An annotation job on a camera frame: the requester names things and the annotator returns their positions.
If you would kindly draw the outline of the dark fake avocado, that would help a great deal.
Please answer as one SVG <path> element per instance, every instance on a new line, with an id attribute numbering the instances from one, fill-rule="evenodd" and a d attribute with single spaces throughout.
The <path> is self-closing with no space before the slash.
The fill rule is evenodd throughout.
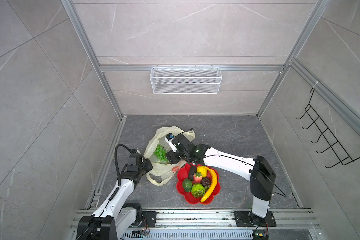
<path id="1" fill-rule="evenodd" d="M 191 166 L 188 173 L 188 178 L 193 181 L 194 180 L 194 174 L 197 172 L 196 166 Z"/>

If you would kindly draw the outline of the cream printed plastic bag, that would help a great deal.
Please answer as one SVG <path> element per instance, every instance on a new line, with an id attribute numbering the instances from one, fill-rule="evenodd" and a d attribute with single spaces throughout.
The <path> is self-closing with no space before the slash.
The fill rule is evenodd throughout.
<path id="1" fill-rule="evenodd" d="M 189 141 L 193 141 L 196 137 L 193 130 L 184 132 L 177 126 L 162 127 L 156 130 L 156 134 L 149 141 L 146 147 L 144 157 L 146 159 L 149 159 L 153 165 L 153 169 L 147 173 L 147 179 L 149 180 L 149 182 L 158 187 L 168 183 L 171 178 L 176 174 L 176 172 L 186 164 L 185 160 L 181 160 L 177 164 L 161 164 L 154 155 L 154 151 L 157 145 L 163 146 L 167 152 L 171 150 L 170 146 L 165 141 L 165 136 L 169 133 L 172 133 L 174 136 L 182 133 Z"/>

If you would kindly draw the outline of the red flower-shaped plate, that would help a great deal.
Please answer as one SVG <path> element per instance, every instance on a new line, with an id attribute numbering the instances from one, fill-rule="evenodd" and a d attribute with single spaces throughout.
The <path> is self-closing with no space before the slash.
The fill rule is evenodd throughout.
<path id="1" fill-rule="evenodd" d="M 220 191 L 221 191 L 221 185 L 220 185 L 220 182 L 219 182 L 219 180 L 220 180 L 219 179 L 220 178 L 219 173 L 215 169 L 213 169 L 217 174 L 218 183 L 217 183 L 213 193 L 211 194 L 211 196 L 205 202 L 201 202 L 202 197 L 201 198 L 195 198 L 195 197 L 192 196 L 191 192 L 186 193 L 183 190 L 183 187 L 182 187 L 183 180 L 188 179 L 188 173 L 189 173 L 190 167 L 191 167 L 190 165 L 185 165 L 177 173 L 177 179 L 178 179 L 177 191 L 178 191 L 178 193 L 183 195 L 185 200 L 191 205 L 196 205 L 196 204 L 208 205 L 208 204 L 210 204 L 214 200 L 214 197 L 216 195 L 218 195 L 220 193 Z M 208 177 L 208 178 L 210 178 L 212 180 L 212 176 L 210 175 L 209 172 L 208 172 L 208 175 L 206 177 Z"/>

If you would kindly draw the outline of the green fake grape bunch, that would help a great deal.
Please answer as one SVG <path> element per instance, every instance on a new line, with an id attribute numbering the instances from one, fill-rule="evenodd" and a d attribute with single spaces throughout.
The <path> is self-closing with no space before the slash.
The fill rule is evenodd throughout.
<path id="1" fill-rule="evenodd" d="M 167 153 L 167 151 L 165 150 L 165 148 L 163 146 L 157 145 L 157 147 L 156 147 L 156 149 L 154 151 L 154 155 L 159 160 L 159 163 L 161 163 L 161 164 L 169 164 L 169 161 L 166 158 L 166 153 Z"/>

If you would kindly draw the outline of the yellow fake lemon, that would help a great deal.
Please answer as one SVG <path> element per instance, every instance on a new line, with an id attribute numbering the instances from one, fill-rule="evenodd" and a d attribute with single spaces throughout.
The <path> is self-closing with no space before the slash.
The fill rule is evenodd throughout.
<path id="1" fill-rule="evenodd" d="M 197 167 L 197 172 L 200 173 L 203 178 L 208 175 L 208 170 L 207 170 L 207 168 L 205 166 L 198 166 Z"/>

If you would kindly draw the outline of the red fake strawberry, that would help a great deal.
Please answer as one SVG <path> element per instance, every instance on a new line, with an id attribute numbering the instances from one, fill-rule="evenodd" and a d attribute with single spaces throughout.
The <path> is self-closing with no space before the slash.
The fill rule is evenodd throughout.
<path id="1" fill-rule="evenodd" d="M 195 183 L 200 183 L 202 179 L 203 179 L 203 176 L 202 176 L 201 173 L 199 173 L 199 172 L 194 173 L 194 175 L 193 175 L 193 181 L 194 181 Z"/>

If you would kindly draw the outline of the green fake mango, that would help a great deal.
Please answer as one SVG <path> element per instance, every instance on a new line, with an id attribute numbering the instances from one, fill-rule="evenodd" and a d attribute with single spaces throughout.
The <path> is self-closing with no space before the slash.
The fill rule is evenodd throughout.
<path id="1" fill-rule="evenodd" d="M 182 182 L 182 187 L 186 193 L 190 193 L 192 191 L 192 187 L 193 187 L 192 180 L 184 179 Z"/>

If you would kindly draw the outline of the dark red fake date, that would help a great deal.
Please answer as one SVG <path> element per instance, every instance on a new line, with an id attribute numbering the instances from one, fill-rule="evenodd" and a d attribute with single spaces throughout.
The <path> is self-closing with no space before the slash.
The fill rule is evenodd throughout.
<path id="1" fill-rule="evenodd" d="M 209 187 L 211 185 L 211 179 L 208 177 L 203 177 L 202 180 L 200 181 L 200 183 L 204 186 L 204 187 Z"/>

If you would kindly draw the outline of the yellow fake banana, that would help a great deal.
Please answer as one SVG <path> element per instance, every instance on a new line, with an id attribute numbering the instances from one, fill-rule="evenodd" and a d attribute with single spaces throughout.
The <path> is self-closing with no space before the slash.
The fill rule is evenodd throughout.
<path id="1" fill-rule="evenodd" d="M 205 202 L 211 196 L 211 194 L 213 193 L 213 191 L 218 183 L 218 178 L 217 178 L 216 172 L 213 169 L 210 169 L 208 167 L 205 167 L 205 169 L 212 176 L 212 180 L 211 180 L 211 185 L 210 185 L 209 189 L 206 191 L 206 193 L 201 198 L 201 202 Z"/>

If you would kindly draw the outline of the green fake custard apple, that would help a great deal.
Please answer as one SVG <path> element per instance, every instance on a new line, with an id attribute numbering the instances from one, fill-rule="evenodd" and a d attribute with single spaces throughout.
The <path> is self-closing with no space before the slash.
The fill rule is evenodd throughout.
<path id="1" fill-rule="evenodd" d="M 201 198 L 206 193 L 205 187 L 200 183 L 195 183 L 192 186 L 191 194 L 195 198 Z"/>

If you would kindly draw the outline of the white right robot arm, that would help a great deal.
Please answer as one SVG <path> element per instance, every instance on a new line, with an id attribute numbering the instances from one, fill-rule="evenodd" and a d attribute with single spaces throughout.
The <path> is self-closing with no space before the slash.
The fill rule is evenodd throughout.
<path id="1" fill-rule="evenodd" d="M 275 194 L 276 174 L 264 157 L 242 158 L 205 144 L 195 146 L 183 134 L 175 136 L 169 133 L 165 136 L 165 141 L 171 148 L 166 153 L 169 163 L 176 164 L 181 160 L 187 163 L 183 170 L 187 171 L 188 175 L 180 181 L 183 193 L 200 203 L 209 203 L 219 185 L 215 169 L 229 171 L 248 180 L 253 195 L 251 211 L 245 217 L 238 218 L 254 226 L 272 226 L 266 218 L 271 216 L 268 209 Z"/>

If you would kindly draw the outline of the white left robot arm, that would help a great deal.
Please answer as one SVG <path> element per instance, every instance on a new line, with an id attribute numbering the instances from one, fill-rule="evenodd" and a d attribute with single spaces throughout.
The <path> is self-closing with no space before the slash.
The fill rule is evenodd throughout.
<path id="1" fill-rule="evenodd" d="M 148 159 L 132 150 L 129 163 L 121 172 L 108 198 L 90 216 L 80 219 L 77 240 L 120 240 L 129 227 L 139 227 L 143 222 L 140 204 L 127 203 L 141 177 L 153 169 Z"/>

